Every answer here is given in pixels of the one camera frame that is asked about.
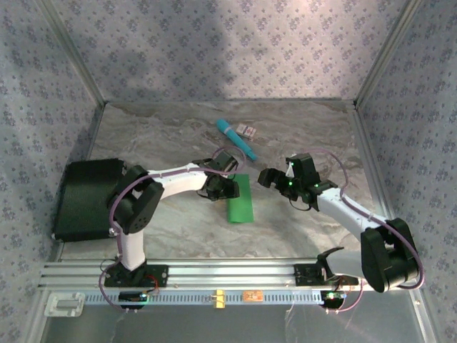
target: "wall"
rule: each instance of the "wall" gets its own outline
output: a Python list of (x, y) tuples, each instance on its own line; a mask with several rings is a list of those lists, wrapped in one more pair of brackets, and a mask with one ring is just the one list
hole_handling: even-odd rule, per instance
[(83, 159), (95, 103), (33, 1), (0, 5), (0, 342), (17, 342), (67, 163)]
[(55, 0), (107, 101), (353, 99), (406, 0)]
[(456, 37), (457, 3), (426, 0), (363, 109), (447, 342), (457, 342)]

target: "marble surface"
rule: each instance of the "marble surface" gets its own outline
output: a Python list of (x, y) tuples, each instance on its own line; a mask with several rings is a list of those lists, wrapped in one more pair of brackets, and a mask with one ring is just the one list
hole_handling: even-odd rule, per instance
[[(266, 167), (285, 170), (285, 158), (306, 148), (325, 147), (342, 158), (351, 185), (348, 195), (374, 208), (343, 101), (246, 101), (107, 105), (92, 159), (118, 157), (147, 169), (178, 167), (210, 157), (230, 144), (216, 128), (224, 118), (233, 125), (257, 128), (253, 150), (259, 156), (244, 172), (251, 180), (255, 222), (230, 224), (226, 202), (210, 202), (189, 192), (160, 202), (145, 228), (148, 258), (315, 257), (335, 246), (357, 249), (358, 242), (332, 218), (300, 212), (277, 191), (257, 184)], [(321, 178), (343, 183), (343, 173), (329, 156), (314, 154)], [(66, 243), (63, 259), (112, 257), (114, 239)]]

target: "blue marker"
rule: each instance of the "blue marker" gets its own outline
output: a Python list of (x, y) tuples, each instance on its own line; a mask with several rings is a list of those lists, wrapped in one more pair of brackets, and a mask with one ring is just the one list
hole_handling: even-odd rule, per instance
[(251, 147), (231, 128), (230, 124), (223, 119), (216, 122), (216, 126), (220, 132), (225, 134), (238, 148), (244, 151), (247, 157), (253, 161), (257, 160), (257, 156), (252, 151)]

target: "small package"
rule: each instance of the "small package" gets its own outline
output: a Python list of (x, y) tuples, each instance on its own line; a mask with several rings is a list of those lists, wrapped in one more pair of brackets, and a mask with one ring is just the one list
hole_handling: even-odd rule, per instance
[(252, 126), (247, 126), (244, 124), (239, 124), (236, 128), (236, 133), (242, 137), (246, 137), (250, 141), (253, 140), (254, 134), (256, 133), (256, 129)]

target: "green foam block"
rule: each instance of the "green foam block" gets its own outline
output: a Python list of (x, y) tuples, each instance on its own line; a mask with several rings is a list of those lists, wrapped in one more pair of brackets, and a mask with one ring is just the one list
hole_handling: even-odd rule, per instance
[(240, 196), (234, 199), (227, 199), (227, 220), (230, 223), (252, 223), (254, 221), (254, 213), (252, 210), (249, 175), (235, 174), (233, 180), (238, 183)]

